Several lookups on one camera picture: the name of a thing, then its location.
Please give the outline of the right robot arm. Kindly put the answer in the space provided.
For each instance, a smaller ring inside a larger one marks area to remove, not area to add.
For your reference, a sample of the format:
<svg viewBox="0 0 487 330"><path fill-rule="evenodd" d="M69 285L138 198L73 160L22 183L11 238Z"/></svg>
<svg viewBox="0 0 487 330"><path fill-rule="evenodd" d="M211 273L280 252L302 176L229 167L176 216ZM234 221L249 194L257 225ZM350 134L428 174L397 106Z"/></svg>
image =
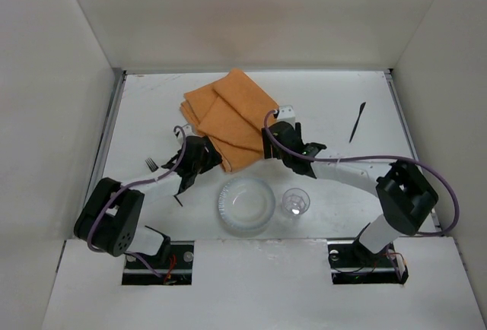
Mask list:
<svg viewBox="0 0 487 330"><path fill-rule="evenodd" d="M262 128L264 157L281 160L294 173L340 182L378 199L382 214L351 244L362 265L384 254L400 236L414 236L438 202L438 194L412 160L392 163L347 161L333 156L326 145L305 144L301 125L279 121Z"/></svg>

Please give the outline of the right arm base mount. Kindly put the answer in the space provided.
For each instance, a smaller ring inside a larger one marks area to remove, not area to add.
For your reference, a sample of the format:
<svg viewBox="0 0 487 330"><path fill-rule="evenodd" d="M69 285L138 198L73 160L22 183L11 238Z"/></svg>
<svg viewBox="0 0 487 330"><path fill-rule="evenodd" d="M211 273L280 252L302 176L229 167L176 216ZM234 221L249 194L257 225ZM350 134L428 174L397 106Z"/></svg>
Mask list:
<svg viewBox="0 0 487 330"><path fill-rule="evenodd" d="M404 285L409 279L406 260L392 243L378 254L359 257L352 241L331 241L328 243L328 261L335 285Z"/></svg>

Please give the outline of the orange cloth napkin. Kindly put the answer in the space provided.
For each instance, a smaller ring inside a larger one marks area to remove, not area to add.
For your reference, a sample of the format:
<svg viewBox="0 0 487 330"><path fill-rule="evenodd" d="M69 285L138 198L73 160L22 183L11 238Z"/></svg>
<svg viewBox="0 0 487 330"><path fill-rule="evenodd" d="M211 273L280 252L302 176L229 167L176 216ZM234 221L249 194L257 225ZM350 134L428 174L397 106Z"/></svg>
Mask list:
<svg viewBox="0 0 487 330"><path fill-rule="evenodd" d="M248 75L234 68L217 81L186 92L180 111L196 133L207 136L234 173L263 159L261 128L279 105Z"/></svg>

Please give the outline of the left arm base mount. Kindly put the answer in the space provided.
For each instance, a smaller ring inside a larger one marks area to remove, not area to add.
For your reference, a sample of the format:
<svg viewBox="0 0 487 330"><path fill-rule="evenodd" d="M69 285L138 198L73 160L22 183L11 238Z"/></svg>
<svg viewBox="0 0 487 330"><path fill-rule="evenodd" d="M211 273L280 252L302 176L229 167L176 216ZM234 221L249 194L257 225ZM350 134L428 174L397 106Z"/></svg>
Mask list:
<svg viewBox="0 0 487 330"><path fill-rule="evenodd" d="M147 262L126 256L121 284L124 286L189 286L193 280L194 241L175 241L158 259L140 254Z"/></svg>

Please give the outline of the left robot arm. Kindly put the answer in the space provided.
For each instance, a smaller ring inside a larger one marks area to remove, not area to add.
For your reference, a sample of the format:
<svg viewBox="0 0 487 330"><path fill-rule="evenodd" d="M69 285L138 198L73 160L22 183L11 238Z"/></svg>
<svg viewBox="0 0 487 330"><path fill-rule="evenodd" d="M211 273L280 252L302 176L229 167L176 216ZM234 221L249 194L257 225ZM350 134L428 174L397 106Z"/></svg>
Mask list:
<svg viewBox="0 0 487 330"><path fill-rule="evenodd" d="M138 224L143 204L185 192L198 175L221 162L208 137L190 135L175 156L142 178L128 183L101 179L75 222L75 237L95 252L163 265L170 258L170 237Z"/></svg>

